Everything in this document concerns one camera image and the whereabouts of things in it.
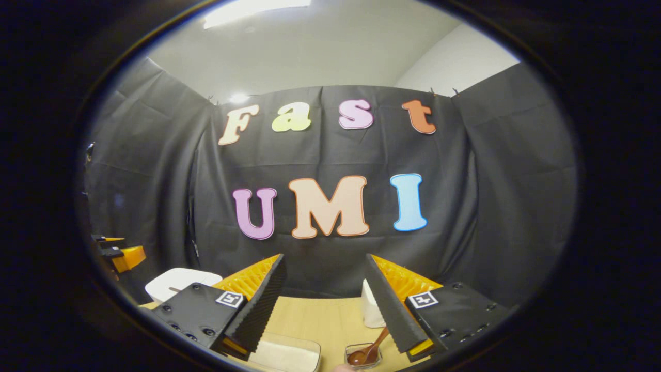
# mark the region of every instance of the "cutout letter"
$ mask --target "cutout letter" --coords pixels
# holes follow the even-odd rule
[[[420,230],[427,226],[427,220],[420,211],[420,190],[422,177],[417,173],[398,174],[390,178],[390,184],[397,190],[399,219],[393,227],[397,231]]]
[[[361,175],[348,175],[338,182],[335,193],[329,201],[319,184],[312,178],[299,178],[290,182],[290,190],[296,195],[296,228],[292,236],[297,239],[310,239],[317,236],[312,227],[311,216],[315,217],[319,228],[328,236],[335,226],[337,217],[342,215],[342,223],[337,233],[342,236],[367,234],[369,226],[363,215],[363,187],[367,179]]]
[[[310,105],[305,102],[294,102],[284,105],[278,110],[278,117],[273,120],[271,128],[276,132],[291,130],[303,130],[310,126]]]
[[[229,145],[239,140],[239,135],[237,134],[237,128],[243,132],[248,127],[248,122],[250,121],[251,116],[255,116],[259,113],[259,106],[252,105],[244,107],[242,109],[232,110],[227,113],[227,125],[225,125],[225,132],[223,136],[218,140],[218,144]]]
[[[256,227],[250,222],[250,206],[248,201],[253,193],[248,189],[234,190],[232,196],[237,201],[237,222],[241,232],[252,239],[269,239],[275,230],[273,217],[273,198],[278,193],[275,189],[259,189],[257,197],[262,199],[262,227]]]
[[[436,126],[427,122],[425,114],[431,115],[432,110],[427,106],[422,106],[422,102],[417,99],[406,102],[402,105],[402,109],[408,111],[408,116],[411,118],[411,125],[420,133],[431,134],[436,131]]]
[[[369,102],[350,99],[340,104],[340,125],[344,129],[365,129],[372,125],[374,116],[368,111]]]

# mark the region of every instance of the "black fabric curtain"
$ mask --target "black fabric curtain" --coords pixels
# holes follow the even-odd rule
[[[365,99],[374,123],[347,130],[338,106]],[[432,111],[436,132],[417,132],[404,102]],[[309,104],[310,127],[275,132],[278,109]],[[236,143],[219,146],[233,109],[258,104]],[[306,87],[215,106],[144,60],[122,77],[93,126],[86,170],[95,234],[145,246],[139,285],[172,267],[222,276],[284,253],[284,294],[360,295],[365,253],[440,281],[462,280],[513,305],[540,284],[568,235],[576,204],[574,150],[560,112],[522,65],[453,98],[387,87]],[[420,230],[393,228],[399,205],[390,177],[417,173]],[[296,200],[288,183],[309,177],[328,198],[347,175],[361,175],[369,232],[292,236]],[[275,233],[245,236],[236,189],[250,189],[250,216],[262,223],[257,189],[277,190]]]

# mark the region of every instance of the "blue letter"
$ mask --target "blue letter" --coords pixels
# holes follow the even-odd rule
[[[427,226],[427,220],[420,212],[420,191],[418,185],[422,177],[417,173],[398,174],[390,178],[390,184],[397,189],[399,219],[393,227],[397,231],[420,230]]]

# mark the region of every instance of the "ceiling light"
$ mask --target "ceiling light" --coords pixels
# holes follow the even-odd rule
[[[204,29],[235,21],[272,9],[306,7],[311,0],[235,0],[212,11],[204,20]]]
[[[245,101],[248,101],[249,95],[245,95],[243,93],[235,93],[232,94],[232,97],[229,98],[229,101],[232,103],[244,103]]]

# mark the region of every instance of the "spoon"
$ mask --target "spoon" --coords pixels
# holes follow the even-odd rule
[[[374,363],[376,359],[379,358],[379,344],[381,343],[381,341],[383,341],[383,339],[385,339],[386,336],[388,336],[388,333],[389,333],[388,327],[385,327],[381,331],[379,338],[377,338],[372,345],[351,353],[349,355],[349,358],[347,358],[349,364],[364,365],[364,364]]]

